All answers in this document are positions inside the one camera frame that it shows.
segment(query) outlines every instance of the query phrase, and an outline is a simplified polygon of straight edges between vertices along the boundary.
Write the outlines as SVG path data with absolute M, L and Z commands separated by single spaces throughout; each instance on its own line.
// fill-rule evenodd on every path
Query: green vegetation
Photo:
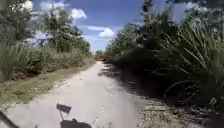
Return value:
M 98 50 L 98 51 L 95 52 L 95 59 L 96 60 L 99 60 L 99 61 L 103 60 L 103 57 L 104 57 L 103 51 Z
M 158 83 L 154 91 L 166 98 L 223 112 L 223 19 L 213 20 L 221 8 L 209 0 L 170 2 L 193 2 L 197 8 L 188 10 L 177 24 L 172 21 L 172 8 L 156 13 L 152 1 L 145 0 L 142 24 L 125 26 L 104 57 L 144 82 L 154 80 Z
M 0 10 L 0 81 L 85 65 L 89 43 L 63 8 L 32 15 L 23 1 L 5 1 Z M 46 39 L 30 42 L 36 31 Z

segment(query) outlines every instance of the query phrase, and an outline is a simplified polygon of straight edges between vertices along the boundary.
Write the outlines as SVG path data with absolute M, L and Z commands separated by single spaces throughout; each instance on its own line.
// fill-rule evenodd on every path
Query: gravel path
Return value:
M 100 76 L 102 69 L 106 69 L 105 65 L 97 62 L 29 104 L 9 108 L 7 115 L 21 128 L 60 128 L 60 125 L 64 125 L 63 128 L 138 127 L 139 113 L 145 101 L 126 92 L 114 79 Z M 62 113 L 67 120 L 62 124 L 56 109 L 58 103 L 72 108 L 69 114 Z

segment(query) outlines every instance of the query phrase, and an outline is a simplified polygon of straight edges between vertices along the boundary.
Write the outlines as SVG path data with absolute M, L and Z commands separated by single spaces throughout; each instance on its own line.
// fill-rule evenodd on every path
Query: sky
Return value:
M 32 0 L 24 6 L 32 10 L 47 11 L 52 7 L 63 7 L 69 11 L 77 25 L 89 41 L 91 51 L 104 50 L 116 33 L 127 23 L 140 20 L 144 0 Z M 154 0 L 157 12 L 165 7 L 165 0 Z M 179 22 L 184 16 L 186 5 L 174 6 L 173 19 Z M 37 38 L 44 38 L 40 32 Z

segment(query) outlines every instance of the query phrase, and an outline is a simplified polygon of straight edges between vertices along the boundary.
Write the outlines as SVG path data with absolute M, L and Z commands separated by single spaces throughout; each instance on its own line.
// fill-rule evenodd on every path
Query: grass verge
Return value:
M 82 67 L 57 70 L 52 73 L 41 74 L 27 80 L 8 81 L 0 84 L 0 104 L 28 103 L 34 97 L 48 92 L 57 82 L 61 82 L 89 68 L 94 62 Z

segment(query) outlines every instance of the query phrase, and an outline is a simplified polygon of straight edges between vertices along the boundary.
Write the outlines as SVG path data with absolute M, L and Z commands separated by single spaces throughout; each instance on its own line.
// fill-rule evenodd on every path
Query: tall grass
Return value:
M 168 37 L 156 56 L 177 84 L 193 82 L 213 105 L 224 111 L 224 43 L 205 23 L 184 25 L 177 38 Z
M 53 49 L 26 44 L 0 47 L 0 81 L 24 79 L 41 72 L 82 66 L 85 54 L 79 49 L 58 53 Z

